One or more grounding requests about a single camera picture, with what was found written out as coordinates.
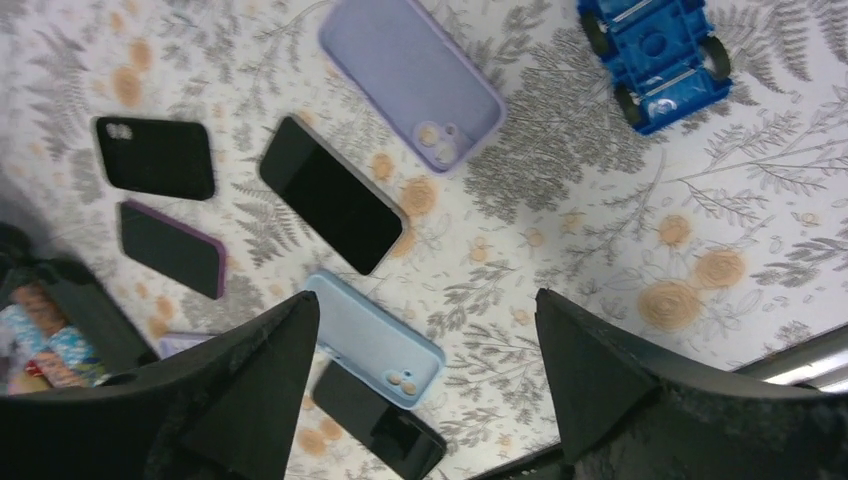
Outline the floral table mat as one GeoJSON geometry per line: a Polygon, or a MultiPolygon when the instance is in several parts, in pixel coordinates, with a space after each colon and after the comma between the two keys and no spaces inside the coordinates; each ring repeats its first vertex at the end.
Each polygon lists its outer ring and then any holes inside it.
{"type": "Polygon", "coordinates": [[[326,268],[439,345],[418,414],[464,479],[558,438],[538,289],[735,369],[847,321],[847,5],[710,1],[727,99],[650,136],[613,97],[571,1],[428,1],[508,116],[449,175],[428,171],[319,46],[329,1],[5,1],[1,218],[70,253],[152,341],[221,332],[326,268]],[[217,189],[140,201],[220,239],[211,300],[126,258],[92,120],[198,121],[217,189]],[[358,275],[260,180],[280,118],[325,138],[406,212],[358,275]]]}

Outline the black phone case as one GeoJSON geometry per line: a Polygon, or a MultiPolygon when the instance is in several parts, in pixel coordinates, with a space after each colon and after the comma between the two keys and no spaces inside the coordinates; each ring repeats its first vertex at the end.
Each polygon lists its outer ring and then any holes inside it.
{"type": "Polygon", "coordinates": [[[209,135],[202,124],[100,116],[93,119],[93,129],[112,186],[195,201],[215,195],[209,135]]]}

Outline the black bare phone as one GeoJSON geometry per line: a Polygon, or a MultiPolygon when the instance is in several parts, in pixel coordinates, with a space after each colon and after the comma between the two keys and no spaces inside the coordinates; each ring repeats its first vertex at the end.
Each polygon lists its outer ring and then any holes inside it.
{"type": "Polygon", "coordinates": [[[405,480],[425,478],[447,452],[445,439],[337,363],[317,380],[312,398],[341,428],[405,480]]]}

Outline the black poker chip case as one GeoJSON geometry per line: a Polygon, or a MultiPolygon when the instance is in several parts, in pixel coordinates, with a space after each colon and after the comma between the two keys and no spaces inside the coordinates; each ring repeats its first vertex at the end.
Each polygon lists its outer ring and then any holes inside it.
{"type": "Polygon", "coordinates": [[[21,229],[2,224],[2,395],[95,387],[158,359],[84,264],[39,258],[21,229]]]}

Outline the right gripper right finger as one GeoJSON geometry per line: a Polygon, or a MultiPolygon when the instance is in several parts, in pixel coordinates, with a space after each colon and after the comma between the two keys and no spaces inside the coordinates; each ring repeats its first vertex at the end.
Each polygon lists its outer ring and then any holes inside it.
{"type": "Polygon", "coordinates": [[[536,329],[579,479],[843,479],[845,394],[768,383],[665,349],[549,289],[536,329]]]}

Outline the phone with purple edge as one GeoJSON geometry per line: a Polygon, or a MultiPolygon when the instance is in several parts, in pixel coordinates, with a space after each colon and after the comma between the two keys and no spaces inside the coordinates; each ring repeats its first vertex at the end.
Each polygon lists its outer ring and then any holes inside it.
{"type": "Polygon", "coordinates": [[[118,204],[120,245],[130,259],[210,299],[225,290],[223,243],[135,200],[118,204]]]}

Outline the blue toy car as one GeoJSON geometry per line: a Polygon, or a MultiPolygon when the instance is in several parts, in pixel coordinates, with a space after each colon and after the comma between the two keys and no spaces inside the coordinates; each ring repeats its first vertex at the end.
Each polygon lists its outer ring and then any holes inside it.
{"type": "Polygon", "coordinates": [[[637,133],[651,135],[725,99],[731,61],[703,1],[579,1],[580,26],[637,133]]]}

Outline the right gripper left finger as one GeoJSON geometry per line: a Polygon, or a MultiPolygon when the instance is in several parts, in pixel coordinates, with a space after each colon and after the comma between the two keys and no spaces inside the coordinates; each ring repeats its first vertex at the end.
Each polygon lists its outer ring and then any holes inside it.
{"type": "Polygon", "coordinates": [[[96,387],[1,400],[5,479],[281,479],[313,361],[317,296],[96,387]]]}

